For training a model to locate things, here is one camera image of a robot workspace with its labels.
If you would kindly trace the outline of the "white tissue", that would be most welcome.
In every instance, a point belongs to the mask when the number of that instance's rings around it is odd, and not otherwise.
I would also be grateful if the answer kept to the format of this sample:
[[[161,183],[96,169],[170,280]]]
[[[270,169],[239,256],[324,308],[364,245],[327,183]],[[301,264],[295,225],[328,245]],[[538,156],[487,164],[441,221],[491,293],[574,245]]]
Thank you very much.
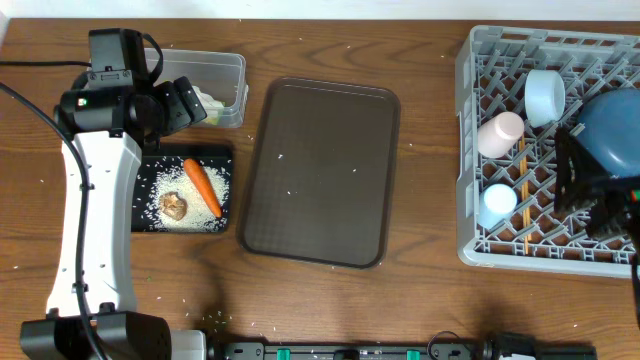
[[[206,112],[206,118],[203,123],[217,126],[221,116],[224,113],[225,105],[223,102],[215,100],[209,94],[206,94],[200,90],[198,86],[193,86],[195,94],[200,101],[202,108]]]

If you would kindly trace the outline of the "large blue plate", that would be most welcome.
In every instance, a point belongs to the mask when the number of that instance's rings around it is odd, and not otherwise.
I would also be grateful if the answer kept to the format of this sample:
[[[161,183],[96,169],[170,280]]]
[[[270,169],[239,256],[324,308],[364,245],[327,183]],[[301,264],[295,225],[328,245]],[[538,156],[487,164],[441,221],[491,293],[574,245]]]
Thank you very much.
[[[623,88],[592,98],[578,122],[580,144],[611,175],[639,175],[639,90]]]

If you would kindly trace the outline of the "orange carrot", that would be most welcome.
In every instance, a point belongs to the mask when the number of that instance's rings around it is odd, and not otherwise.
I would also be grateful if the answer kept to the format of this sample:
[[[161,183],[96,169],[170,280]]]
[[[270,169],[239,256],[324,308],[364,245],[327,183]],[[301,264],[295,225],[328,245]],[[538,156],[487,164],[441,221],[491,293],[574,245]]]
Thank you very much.
[[[211,213],[215,217],[220,218],[222,216],[222,209],[205,170],[198,162],[191,158],[184,161],[183,168]]]

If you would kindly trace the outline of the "light blue cup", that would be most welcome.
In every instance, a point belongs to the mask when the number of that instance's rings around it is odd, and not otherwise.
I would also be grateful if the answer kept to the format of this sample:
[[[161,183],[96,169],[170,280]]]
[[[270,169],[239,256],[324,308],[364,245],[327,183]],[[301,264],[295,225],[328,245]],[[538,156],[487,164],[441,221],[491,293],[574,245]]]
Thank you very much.
[[[509,218],[518,202],[515,191],[505,184],[494,184],[485,189],[479,198],[477,223],[491,229]]]

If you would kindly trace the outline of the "small light blue bowl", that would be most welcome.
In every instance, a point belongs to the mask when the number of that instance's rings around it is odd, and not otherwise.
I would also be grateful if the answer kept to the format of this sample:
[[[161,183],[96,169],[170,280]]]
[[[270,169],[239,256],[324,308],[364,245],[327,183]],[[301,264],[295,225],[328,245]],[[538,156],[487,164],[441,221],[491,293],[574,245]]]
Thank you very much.
[[[531,70],[525,82],[525,111],[530,126],[542,127],[558,121],[564,113],[566,95],[560,74],[552,70]]]

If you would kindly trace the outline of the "pink cup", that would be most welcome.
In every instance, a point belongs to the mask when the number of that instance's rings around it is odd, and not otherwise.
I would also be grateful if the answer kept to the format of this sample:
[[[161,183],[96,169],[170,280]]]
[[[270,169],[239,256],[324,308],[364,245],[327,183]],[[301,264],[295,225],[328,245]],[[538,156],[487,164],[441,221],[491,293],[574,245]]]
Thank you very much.
[[[478,152],[487,158],[500,158],[519,141],[524,121],[514,112],[502,112],[479,127]]]

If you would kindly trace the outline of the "brown food scrap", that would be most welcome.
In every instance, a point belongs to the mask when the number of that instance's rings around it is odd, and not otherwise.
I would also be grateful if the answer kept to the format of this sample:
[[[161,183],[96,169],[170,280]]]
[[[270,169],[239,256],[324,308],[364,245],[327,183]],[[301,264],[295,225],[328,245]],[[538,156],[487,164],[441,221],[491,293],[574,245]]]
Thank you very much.
[[[168,192],[159,197],[159,209],[169,218],[180,221],[187,213],[188,204],[177,192]]]

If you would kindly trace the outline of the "white rice pile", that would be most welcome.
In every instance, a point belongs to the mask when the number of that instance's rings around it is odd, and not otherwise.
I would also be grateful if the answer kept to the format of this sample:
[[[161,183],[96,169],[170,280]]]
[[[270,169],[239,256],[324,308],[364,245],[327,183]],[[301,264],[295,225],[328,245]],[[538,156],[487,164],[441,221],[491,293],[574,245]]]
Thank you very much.
[[[159,169],[155,180],[141,183],[142,190],[149,190],[149,193],[135,199],[133,219],[139,220],[135,226],[137,231],[219,233],[226,230],[231,195],[230,172],[224,168],[203,167],[222,211],[222,215],[216,217],[182,167],[159,166]],[[184,215],[180,219],[177,215],[170,216],[169,206],[161,204],[163,200],[182,202],[185,207],[179,213]]]

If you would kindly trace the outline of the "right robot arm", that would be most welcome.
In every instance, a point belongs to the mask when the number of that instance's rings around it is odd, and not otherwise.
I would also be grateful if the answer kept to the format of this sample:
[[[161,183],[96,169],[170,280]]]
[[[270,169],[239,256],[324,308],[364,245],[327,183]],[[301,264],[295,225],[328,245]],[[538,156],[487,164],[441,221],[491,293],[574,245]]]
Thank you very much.
[[[628,235],[639,248],[639,178],[608,172],[577,138],[560,128],[554,136],[557,179],[554,211],[589,210],[587,235],[593,239]]]

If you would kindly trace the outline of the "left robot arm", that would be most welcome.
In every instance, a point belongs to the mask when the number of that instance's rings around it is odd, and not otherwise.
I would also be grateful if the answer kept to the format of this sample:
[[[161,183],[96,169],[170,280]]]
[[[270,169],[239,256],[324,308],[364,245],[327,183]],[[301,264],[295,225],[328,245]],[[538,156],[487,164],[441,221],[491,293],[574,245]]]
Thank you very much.
[[[90,60],[46,121],[61,137],[66,198],[61,255],[43,319],[21,326],[31,359],[202,359],[199,331],[139,313],[130,265],[132,203],[147,143],[202,121],[186,78],[161,82],[151,37],[89,34]]]

